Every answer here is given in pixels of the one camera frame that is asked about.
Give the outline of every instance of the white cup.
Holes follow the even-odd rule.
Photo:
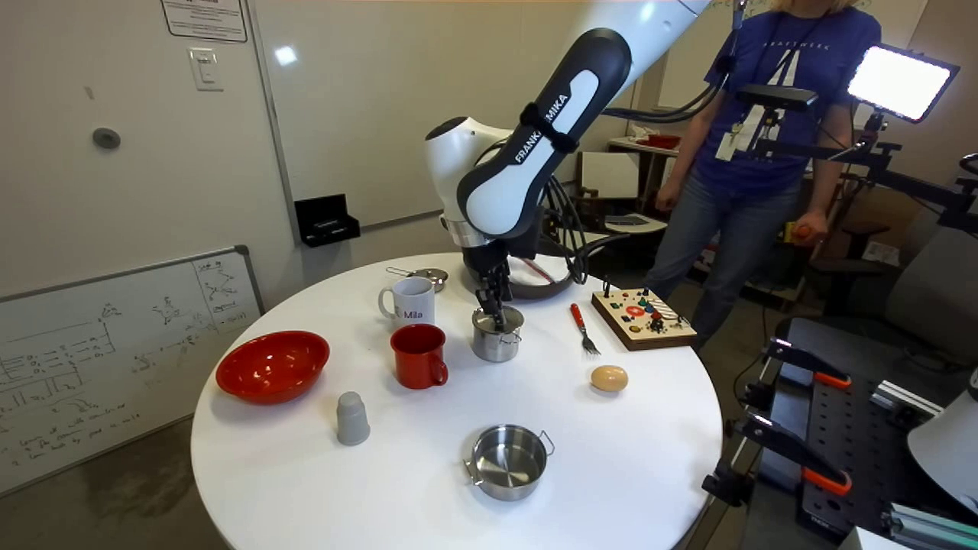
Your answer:
[[[434,324],[434,280],[432,279],[401,279],[380,290],[377,305],[398,327]]]

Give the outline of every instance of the bright light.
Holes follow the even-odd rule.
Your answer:
[[[286,66],[286,65],[297,65],[297,61],[301,61],[301,54],[297,54],[297,50],[294,50],[294,45],[282,45],[282,50],[274,50],[274,59],[278,59],[278,65],[282,65],[282,66]]]
[[[895,50],[872,45],[849,95],[903,118],[921,122],[956,71]]]

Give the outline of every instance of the stainless steel bowl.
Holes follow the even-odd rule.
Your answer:
[[[546,471],[546,444],[524,424],[492,424],[467,447],[465,471],[486,495],[521,500]]]

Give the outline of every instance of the wooden board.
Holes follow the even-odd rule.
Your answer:
[[[626,348],[669,348],[698,342],[690,321],[678,319],[658,294],[644,286],[594,294],[604,324]]]

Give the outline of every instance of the white robot link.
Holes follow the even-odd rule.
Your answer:
[[[514,131],[455,115],[428,131],[443,223],[479,284],[507,295],[507,257],[534,228],[542,187],[604,103],[639,79],[711,0],[600,0]]]

